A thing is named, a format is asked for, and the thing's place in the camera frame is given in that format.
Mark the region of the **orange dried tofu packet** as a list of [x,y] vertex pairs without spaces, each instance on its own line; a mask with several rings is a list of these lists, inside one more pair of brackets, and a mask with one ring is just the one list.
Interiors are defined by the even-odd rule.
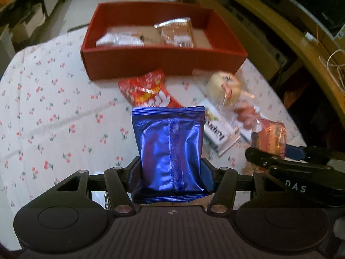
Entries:
[[251,146],[281,158],[285,157],[287,134],[282,122],[259,118],[251,133]]

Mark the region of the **vacuum packed sausages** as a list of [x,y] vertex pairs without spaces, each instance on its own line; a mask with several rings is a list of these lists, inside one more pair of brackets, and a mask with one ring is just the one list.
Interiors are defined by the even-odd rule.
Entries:
[[236,108],[234,113],[237,115],[237,121],[242,122],[243,128],[246,130],[253,129],[260,118],[253,106],[244,106]]

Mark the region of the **white duck gizzard packet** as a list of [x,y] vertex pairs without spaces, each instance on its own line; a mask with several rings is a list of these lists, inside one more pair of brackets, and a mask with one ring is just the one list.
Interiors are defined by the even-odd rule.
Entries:
[[240,130],[231,120],[225,118],[208,98],[201,101],[200,105],[205,108],[204,136],[221,156],[239,140]]

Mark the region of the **blue foil snack packet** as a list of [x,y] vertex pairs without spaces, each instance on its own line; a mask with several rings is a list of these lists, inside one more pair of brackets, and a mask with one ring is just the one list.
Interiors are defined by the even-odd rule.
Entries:
[[203,106],[135,107],[132,125],[141,159],[135,203],[190,202],[213,191],[202,179]]

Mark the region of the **round bun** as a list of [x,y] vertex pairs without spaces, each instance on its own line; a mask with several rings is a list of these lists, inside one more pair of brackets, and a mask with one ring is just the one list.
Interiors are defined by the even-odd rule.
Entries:
[[230,108],[240,101],[252,103],[255,100],[232,73],[194,69],[192,75],[204,96],[217,107]]

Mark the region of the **red snack bag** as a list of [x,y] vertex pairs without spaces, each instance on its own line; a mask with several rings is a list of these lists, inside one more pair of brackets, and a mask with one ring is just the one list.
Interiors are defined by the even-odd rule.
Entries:
[[118,82],[119,90],[134,107],[182,108],[168,92],[165,74],[155,70],[140,77]]

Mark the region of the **cherry print tablecloth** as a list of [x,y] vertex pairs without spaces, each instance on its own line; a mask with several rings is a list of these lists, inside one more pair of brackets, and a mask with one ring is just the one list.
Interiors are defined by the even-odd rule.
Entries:
[[132,107],[117,80],[89,80],[86,30],[27,47],[1,79],[1,243],[20,244],[16,212],[78,170],[100,174],[137,156]]

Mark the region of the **wooden TV cabinet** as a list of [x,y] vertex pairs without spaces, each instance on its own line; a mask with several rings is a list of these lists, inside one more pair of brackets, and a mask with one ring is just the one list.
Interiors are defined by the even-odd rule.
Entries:
[[344,51],[294,0],[189,0],[230,22],[308,146],[344,151]]

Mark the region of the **red cardboard box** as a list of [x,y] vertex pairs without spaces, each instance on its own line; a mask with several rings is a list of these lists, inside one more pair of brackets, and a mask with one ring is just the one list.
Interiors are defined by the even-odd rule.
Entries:
[[[164,43],[155,24],[189,17],[195,47]],[[110,27],[140,26],[144,46],[101,46],[95,42]],[[235,73],[247,58],[244,47],[212,9],[188,3],[100,3],[81,46],[81,58],[92,81],[137,77],[161,69],[167,76],[189,76],[194,69]]]

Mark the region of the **white snack packet in box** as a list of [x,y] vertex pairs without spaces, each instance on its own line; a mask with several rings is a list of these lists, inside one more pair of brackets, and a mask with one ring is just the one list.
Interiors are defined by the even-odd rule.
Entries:
[[101,46],[144,46],[141,39],[143,28],[140,26],[110,27],[95,45]]

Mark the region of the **brown snack packet in box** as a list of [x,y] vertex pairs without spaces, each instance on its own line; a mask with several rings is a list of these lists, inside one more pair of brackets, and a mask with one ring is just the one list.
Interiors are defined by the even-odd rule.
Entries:
[[194,48],[195,41],[192,33],[192,23],[189,17],[179,17],[155,24],[164,43],[175,47]]

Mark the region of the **cardboard box on floor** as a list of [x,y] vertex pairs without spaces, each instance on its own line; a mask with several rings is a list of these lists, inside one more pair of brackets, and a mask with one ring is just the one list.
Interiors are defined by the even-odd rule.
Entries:
[[23,21],[20,21],[11,29],[12,41],[21,43],[29,40],[34,31],[45,23],[45,20],[46,15],[43,12],[42,4],[35,4]]

